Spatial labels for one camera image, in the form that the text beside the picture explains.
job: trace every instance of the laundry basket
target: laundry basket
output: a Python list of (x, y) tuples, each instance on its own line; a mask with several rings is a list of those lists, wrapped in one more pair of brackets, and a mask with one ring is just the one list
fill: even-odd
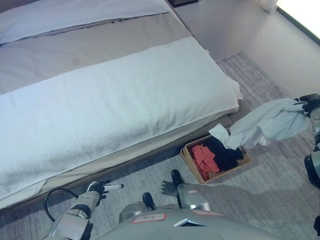
[(250, 157), (250, 155), (247, 153), (247, 151), (244, 148), (241, 148), (241, 151), (243, 153), (243, 159), (238, 160), (239, 165), (228, 170), (228, 171), (220, 171), (218, 173), (214, 173), (214, 172), (210, 172), (209, 173), (209, 180), (204, 180), (200, 174), (200, 172), (198, 171), (198, 168), (195, 164), (194, 159), (192, 158), (191, 154), (190, 154), (190, 150), (192, 149), (192, 147), (194, 147), (195, 145), (199, 145), (202, 142), (204, 142), (205, 140), (212, 138), (211, 135), (209, 136), (205, 136), (203, 138), (200, 138), (198, 140), (192, 141), (190, 143), (187, 143), (184, 148), (181, 149), (180, 151), (180, 156), (183, 158), (183, 160), (185, 161), (186, 165), (189, 167), (189, 169), (191, 170), (191, 172), (194, 174), (194, 176), (196, 177), (197, 181), (200, 184), (204, 184), (204, 183), (209, 183), (223, 175), (226, 175), (234, 170), (237, 170), (249, 163), (252, 162), (252, 158)]

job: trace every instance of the black cable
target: black cable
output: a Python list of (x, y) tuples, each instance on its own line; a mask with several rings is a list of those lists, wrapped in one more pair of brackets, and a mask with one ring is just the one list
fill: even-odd
[(47, 216), (50, 218), (50, 220), (51, 220), (52, 222), (54, 222), (54, 221), (56, 221), (56, 220), (54, 219), (54, 217), (50, 214), (50, 212), (49, 212), (49, 210), (48, 210), (48, 199), (49, 199), (50, 195), (51, 195), (53, 192), (57, 191), (57, 190), (62, 190), (62, 191), (68, 192), (69, 194), (71, 194), (72, 196), (74, 196), (76, 199), (79, 197), (79, 196), (78, 196), (77, 194), (75, 194), (73, 191), (68, 190), (68, 189), (66, 189), (66, 188), (63, 188), (63, 187), (57, 187), (57, 188), (52, 189), (52, 190), (48, 193), (48, 195), (46, 196), (46, 198), (45, 198), (45, 200), (44, 200), (44, 203), (43, 203), (45, 213), (47, 214)]

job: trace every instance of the gray bed sheet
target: gray bed sheet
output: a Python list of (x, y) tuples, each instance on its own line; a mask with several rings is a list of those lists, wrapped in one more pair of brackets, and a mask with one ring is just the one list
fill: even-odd
[(0, 47), (0, 95), (189, 36), (168, 12), (7, 43)]

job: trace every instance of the rug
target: rug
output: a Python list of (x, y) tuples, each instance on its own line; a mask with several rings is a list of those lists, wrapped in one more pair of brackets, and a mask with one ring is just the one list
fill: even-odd
[[(217, 64), (240, 84), (246, 104), (251, 109), (271, 100), (285, 98), (287, 93), (272, 81), (244, 52), (219, 60)], [(313, 149), (311, 130), (267, 147), (257, 145), (248, 153), (253, 162), (210, 184), (198, 184), (183, 159), (180, 148), (162, 152), (135, 165), (116, 170), (101, 180), (124, 184), (110, 192), (96, 209), (91, 239), (95, 240), (118, 224), (121, 210), (141, 201), (150, 192), (156, 205), (177, 208), (170, 172), (178, 169), (186, 182), (195, 184), (208, 198), (211, 209), (274, 233), (286, 240), (313, 240), (313, 229), (319, 212), (319, 192), (308, 180), (304, 157)], [(74, 192), (86, 191), (87, 185)], [(50, 199), (49, 210), (57, 218), (74, 201), (66, 193)], [(8, 240), (42, 239), (51, 226), (42, 201), (0, 216), (0, 238)]]

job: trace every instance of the white bedding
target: white bedding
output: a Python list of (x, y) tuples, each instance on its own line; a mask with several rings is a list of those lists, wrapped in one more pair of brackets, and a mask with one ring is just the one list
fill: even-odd
[(166, 12), (164, 0), (39, 0), (0, 14), (0, 44), (78, 25)]
[(193, 37), (1, 95), (0, 199), (237, 108), (240, 98)]

